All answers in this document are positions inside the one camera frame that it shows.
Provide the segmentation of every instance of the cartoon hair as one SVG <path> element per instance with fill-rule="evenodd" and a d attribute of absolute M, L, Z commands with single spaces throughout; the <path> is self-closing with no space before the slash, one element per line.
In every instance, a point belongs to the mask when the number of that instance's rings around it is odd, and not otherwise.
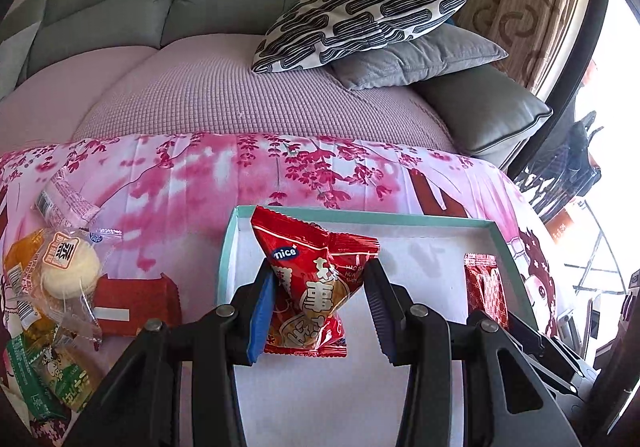
<path fill-rule="evenodd" d="M 542 253 L 540 241 L 532 231 L 526 233 L 520 231 L 520 239 L 524 243 L 525 253 L 529 257 L 529 275 L 534 275 L 540 280 L 546 290 L 546 294 L 540 293 L 540 297 L 546 295 L 546 303 L 549 306 L 550 319 L 546 324 L 545 334 L 554 336 L 558 334 L 558 322 L 556 321 L 556 283 L 549 273 L 549 263 Z"/>

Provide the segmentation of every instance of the floral tablecloth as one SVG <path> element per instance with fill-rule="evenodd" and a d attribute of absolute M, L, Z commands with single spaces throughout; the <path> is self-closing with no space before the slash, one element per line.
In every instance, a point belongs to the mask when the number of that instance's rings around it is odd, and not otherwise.
<path fill-rule="evenodd" d="M 562 263 L 542 222 L 493 165 L 424 148 L 275 134 L 132 135 L 5 154 L 0 159 L 0 249 L 43 226 L 37 194 L 62 166 L 69 182 L 102 207 L 98 225 L 123 231 L 106 271 L 114 278 L 169 275 L 184 321 L 210 311 L 228 218 L 236 205 L 290 205 L 493 220 L 527 287 L 541 331 L 572 303 Z M 2 280 L 0 350 L 19 334 Z M 128 339 L 105 340 L 110 367 Z M 0 363 L 0 377 L 6 372 Z"/>

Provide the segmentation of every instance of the textured pink fabric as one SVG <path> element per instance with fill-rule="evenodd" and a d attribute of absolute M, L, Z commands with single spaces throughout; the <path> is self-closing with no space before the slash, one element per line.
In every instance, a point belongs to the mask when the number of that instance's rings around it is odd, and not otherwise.
<path fill-rule="evenodd" d="M 260 40 L 212 34 L 168 45 L 104 93 L 74 138 L 272 132 L 455 151 L 442 120 L 410 88 L 348 91 L 322 68 L 254 74 Z"/>
<path fill-rule="evenodd" d="M 0 155 L 70 141 L 100 95 L 157 51 L 146 46 L 95 50 L 28 78 L 0 100 Z"/>

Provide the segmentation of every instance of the red patterned snack wrapper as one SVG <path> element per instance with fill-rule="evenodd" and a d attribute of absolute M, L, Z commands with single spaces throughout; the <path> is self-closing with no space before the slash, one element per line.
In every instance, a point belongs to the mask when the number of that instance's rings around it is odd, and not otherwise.
<path fill-rule="evenodd" d="M 362 268 L 377 257 L 378 240 L 330 233 L 264 207 L 255 208 L 251 224 L 280 281 L 264 351 L 345 357 L 335 311 L 362 286 Z"/>
<path fill-rule="evenodd" d="M 465 275 L 469 313 L 482 310 L 506 329 L 509 324 L 507 302 L 495 256 L 466 253 Z"/>

